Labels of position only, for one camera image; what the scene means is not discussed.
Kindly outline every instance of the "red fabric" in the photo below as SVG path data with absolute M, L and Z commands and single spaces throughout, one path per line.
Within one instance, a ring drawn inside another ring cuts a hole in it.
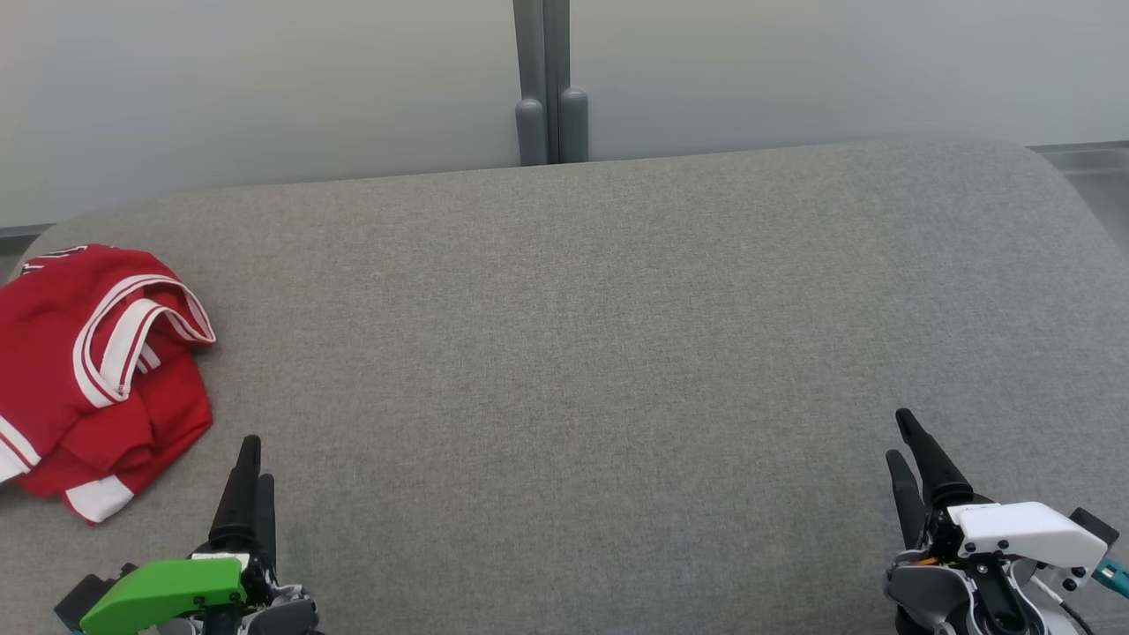
M 32 259 L 0 287 L 0 481 L 88 512 L 100 495 L 68 490 L 107 477 L 145 489 L 211 426 L 191 349 L 212 341 L 203 307 L 149 253 Z

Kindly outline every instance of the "gray sofa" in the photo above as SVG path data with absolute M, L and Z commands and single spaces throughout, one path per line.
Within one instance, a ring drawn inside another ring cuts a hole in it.
M 215 427 L 87 528 L 0 489 L 6 633 L 205 537 L 239 440 L 280 573 L 357 633 L 892 633 L 914 409 L 999 501 L 1129 528 L 1129 268 L 1003 143 L 887 141 L 190 193 L 52 228 L 200 296 Z M 1129 603 L 1073 602 L 1100 633 Z

